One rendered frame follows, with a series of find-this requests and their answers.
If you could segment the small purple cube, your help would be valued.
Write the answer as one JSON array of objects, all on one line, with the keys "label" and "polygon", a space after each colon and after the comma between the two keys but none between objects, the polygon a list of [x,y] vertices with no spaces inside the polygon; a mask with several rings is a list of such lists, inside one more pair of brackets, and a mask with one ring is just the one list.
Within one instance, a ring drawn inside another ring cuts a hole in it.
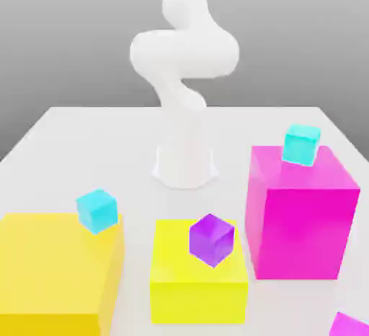
[{"label": "small purple cube", "polygon": [[234,249],[235,226],[209,213],[189,230],[189,251],[215,268]]}]

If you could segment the large magenta box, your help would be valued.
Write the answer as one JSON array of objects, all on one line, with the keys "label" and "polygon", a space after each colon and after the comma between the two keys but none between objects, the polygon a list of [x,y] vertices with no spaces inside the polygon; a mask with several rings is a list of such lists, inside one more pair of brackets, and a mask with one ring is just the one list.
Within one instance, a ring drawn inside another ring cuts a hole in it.
[{"label": "large magenta box", "polygon": [[259,280],[335,280],[360,187],[332,150],[311,167],[282,160],[280,146],[253,146],[245,229]]}]

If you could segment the small magenta cube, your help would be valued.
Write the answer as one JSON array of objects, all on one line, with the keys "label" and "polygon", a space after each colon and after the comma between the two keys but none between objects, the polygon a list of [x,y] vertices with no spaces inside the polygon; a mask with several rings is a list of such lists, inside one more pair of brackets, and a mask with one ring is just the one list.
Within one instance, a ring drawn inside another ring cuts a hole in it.
[{"label": "small magenta cube", "polygon": [[338,311],[329,336],[369,336],[369,324]]}]

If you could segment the large golden yellow box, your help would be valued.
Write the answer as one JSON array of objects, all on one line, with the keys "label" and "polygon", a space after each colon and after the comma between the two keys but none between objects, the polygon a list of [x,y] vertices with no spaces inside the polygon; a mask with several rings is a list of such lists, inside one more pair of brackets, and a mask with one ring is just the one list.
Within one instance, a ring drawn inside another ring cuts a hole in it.
[{"label": "large golden yellow box", "polygon": [[75,213],[0,219],[0,336],[110,336],[123,223],[93,234]]}]

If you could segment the large bright yellow box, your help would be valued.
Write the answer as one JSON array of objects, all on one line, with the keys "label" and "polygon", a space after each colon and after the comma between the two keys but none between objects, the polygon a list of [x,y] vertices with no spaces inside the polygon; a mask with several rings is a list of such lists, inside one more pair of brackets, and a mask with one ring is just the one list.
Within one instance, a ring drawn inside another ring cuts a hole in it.
[{"label": "large bright yellow box", "polygon": [[154,324],[245,323],[248,276],[239,231],[215,268],[189,251],[193,219],[158,219],[149,286]]}]

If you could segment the small cyan cube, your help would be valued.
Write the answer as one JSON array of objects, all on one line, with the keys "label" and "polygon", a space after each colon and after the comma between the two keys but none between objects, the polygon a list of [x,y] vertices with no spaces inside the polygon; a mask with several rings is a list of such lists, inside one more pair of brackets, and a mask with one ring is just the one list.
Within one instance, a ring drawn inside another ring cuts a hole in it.
[{"label": "small cyan cube", "polygon": [[285,134],[282,160],[311,167],[316,158],[320,138],[320,128],[292,124]]},{"label": "small cyan cube", "polygon": [[80,223],[98,234],[118,222],[117,201],[103,189],[91,191],[76,199]]}]

